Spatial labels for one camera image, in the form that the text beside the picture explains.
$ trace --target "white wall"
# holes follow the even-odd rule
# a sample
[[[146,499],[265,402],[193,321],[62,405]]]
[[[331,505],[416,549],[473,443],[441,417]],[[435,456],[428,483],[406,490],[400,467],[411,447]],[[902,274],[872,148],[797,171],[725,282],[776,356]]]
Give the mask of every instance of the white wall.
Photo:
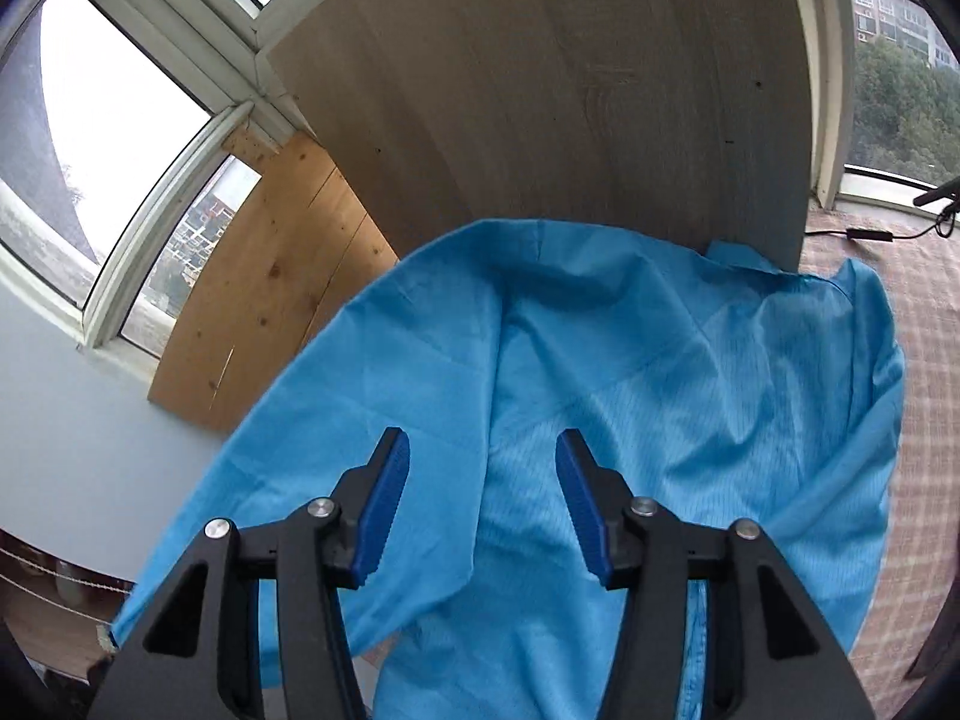
[[[136,579],[220,443],[0,285],[0,528]]]

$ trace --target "blue fabric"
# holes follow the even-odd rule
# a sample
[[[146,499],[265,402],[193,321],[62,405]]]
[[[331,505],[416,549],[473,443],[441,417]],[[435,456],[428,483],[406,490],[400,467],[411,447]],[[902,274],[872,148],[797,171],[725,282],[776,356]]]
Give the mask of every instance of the blue fabric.
[[[285,517],[388,425],[410,477],[380,570],[341,593],[360,653],[402,631],[378,718],[592,718],[624,596],[587,574],[554,470],[577,427],[679,517],[757,519],[844,647],[874,588],[904,360],[877,276],[784,274],[624,230],[482,221],[401,261],[296,358],[224,446],[115,623],[123,640],[203,524]],[[699,714],[691,583],[678,716]],[[261,605],[277,680],[272,599]]]

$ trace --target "plaid tablecloth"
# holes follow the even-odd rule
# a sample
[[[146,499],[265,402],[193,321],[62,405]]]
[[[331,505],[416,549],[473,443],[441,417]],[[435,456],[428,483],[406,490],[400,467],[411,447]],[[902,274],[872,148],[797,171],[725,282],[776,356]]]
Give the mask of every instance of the plaid tablecloth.
[[[812,210],[808,229],[847,226],[908,234],[868,218]],[[957,575],[960,529],[960,229],[944,240],[853,242],[807,238],[800,270],[834,274],[854,257],[880,275],[906,357],[901,447],[890,485],[890,530],[870,613],[851,659],[878,720],[920,686],[904,680]]]

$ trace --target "white string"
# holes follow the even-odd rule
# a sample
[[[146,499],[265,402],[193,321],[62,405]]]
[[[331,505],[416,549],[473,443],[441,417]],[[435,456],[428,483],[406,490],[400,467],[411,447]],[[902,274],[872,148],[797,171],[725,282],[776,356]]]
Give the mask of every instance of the white string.
[[[13,585],[14,587],[16,587],[18,590],[22,590],[22,591],[24,591],[25,593],[27,593],[27,595],[32,595],[32,596],[34,596],[34,598],[40,598],[40,600],[46,601],[48,604],[54,605],[56,608],[61,608],[61,609],[64,610],[64,611],[69,611],[69,613],[71,613],[71,614],[76,614],[76,615],[78,615],[78,616],[80,616],[80,617],[86,617],[86,619],[88,619],[88,620],[93,620],[94,622],[99,622],[99,623],[103,623],[104,625],[109,625],[109,622],[107,622],[107,620],[101,620],[99,617],[94,617],[94,616],[92,616],[92,615],[90,615],[90,614],[85,614],[85,613],[83,613],[82,611],[77,611],[77,610],[75,610],[75,608],[65,607],[64,605],[60,605],[60,604],[56,603],[56,601],[51,601],[49,598],[44,598],[44,597],[43,597],[42,595],[40,595],[39,593],[36,593],[36,592],[34,592],[34,591],[30,590],[30,589],[27,589],[27,587],[22,586],[22,584],[16,584],[16,582],[13,581],[10,577],[6,577],[6,576],[4,576],[3,574],[0,574],[0,579],[2,579],[3,581],[8,581],[10,584],[12,584],[12,585]]]
[[[109,584],[97,584],[96,581],[85,581],[83,579],[77,579],[76,577],[69,577],[66,574],[58,574],[56,571],[51,571],[49,568],[44,568],[42,565],[37,565],[35,562],[31,562],[25,557],[14,555],[13,552],[8,552],[3,547],[0,547],[0,553],[3,553],[7,557],[12,557],[13,560],[19,560],[20,562],[24,563],[24,565],[29,565],[31,568],[35,568],[37,571],[42,571],[44,574],[50,574],[52,577],[60,577],[61,579],[75,581],[77,584],[84,584],[87,587],[96,587],[98,590],[109,590],[110,592],[118,592],[123,593],[124,595],[130,595],[129,590],[121,590],[118,587],[112,587]]]

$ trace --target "metal bolt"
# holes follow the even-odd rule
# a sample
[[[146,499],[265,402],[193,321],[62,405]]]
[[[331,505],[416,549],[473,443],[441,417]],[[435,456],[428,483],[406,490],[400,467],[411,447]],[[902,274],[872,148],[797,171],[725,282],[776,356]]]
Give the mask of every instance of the metal bolt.
[[[306,512],[311,517],[329,517],[336,508],[337,505],[329,498],[314,498],[306,505]]]
[[[223,538],[230,532],[229,520],[220,519],[219,517],[211,519],[210,522],[203,527],[203,532],[206,533],[209,538]]]
[[[630,501],[630,511],[641,517],[652,517],[658,509],[653,498],[632,498]]]
[[[741,538],[746,538],[747,541],[760,538],[760,525],[757,525],[752,519],[738,519],[736,525],[733,526],[733,530]]]

